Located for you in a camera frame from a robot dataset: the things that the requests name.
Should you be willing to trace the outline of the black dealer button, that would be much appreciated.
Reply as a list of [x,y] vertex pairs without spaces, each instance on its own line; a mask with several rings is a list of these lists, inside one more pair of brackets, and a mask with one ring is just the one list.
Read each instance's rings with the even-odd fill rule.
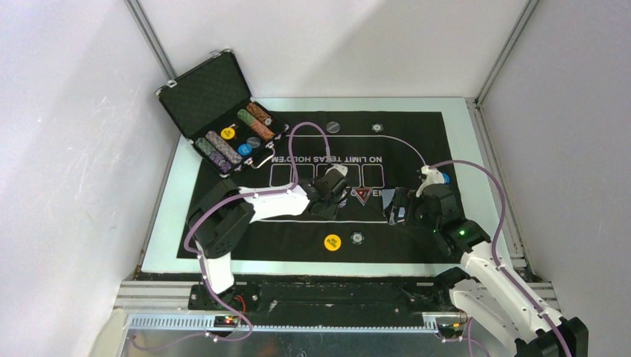
[[326,131],[329,134],[336,134],[340,131],[341,125],[336,121],[330,121],[326,124]]

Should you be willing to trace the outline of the grey white poker chip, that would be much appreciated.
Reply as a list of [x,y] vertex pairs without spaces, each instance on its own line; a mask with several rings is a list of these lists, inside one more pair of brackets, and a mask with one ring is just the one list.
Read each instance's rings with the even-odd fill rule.
[[384,130],[384,126],[381,123],[374,123],[371,126],[371,130],[375,133],[380,133]]

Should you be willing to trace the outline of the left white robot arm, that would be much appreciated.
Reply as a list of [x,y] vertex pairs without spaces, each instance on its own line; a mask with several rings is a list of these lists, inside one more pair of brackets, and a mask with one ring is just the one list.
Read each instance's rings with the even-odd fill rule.
[[216,309],[234,303],[231,252],[253,222],[310,214],[332,219],[347,187],[347,167],[330,165],[324,175],[279,187],[238,187],[223,180],[198,202],[188,219],[185,250],[195,253],[207,301]]

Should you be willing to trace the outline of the yellow big blind button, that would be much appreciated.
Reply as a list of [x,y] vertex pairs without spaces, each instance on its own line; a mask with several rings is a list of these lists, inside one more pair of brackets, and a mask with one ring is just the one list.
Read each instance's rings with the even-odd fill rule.
[[338,251],[342,246],[342,239],[336,234],[328,234],[324,238],[324,247],[328,251]]

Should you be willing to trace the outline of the grey white chip front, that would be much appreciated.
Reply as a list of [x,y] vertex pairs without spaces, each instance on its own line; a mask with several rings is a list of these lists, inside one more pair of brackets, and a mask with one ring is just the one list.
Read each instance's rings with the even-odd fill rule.
[[361,245],[361,244],[364,242],[365,237],[364,237],[364,235],[363,235],[363,233],[362,233],[362,232],[360,232],[360,231],[354,231],[354,232],[351,234],[350,239],[351,239],[351,242],[352,242],[353,244],[355,244],[355,245]]

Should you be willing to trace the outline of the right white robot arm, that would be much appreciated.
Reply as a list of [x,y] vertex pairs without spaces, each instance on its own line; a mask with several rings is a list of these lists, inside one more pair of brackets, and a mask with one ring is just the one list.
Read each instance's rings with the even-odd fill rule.
[[437,308],[466,312],[513,356],[587,356],[587,326],[563,317],[493,253],[491,238],[465,217],[450,186],[431,184],[420,195],[397,187],[382,200],[388,224],[428,233],[459,261],[435,278]]

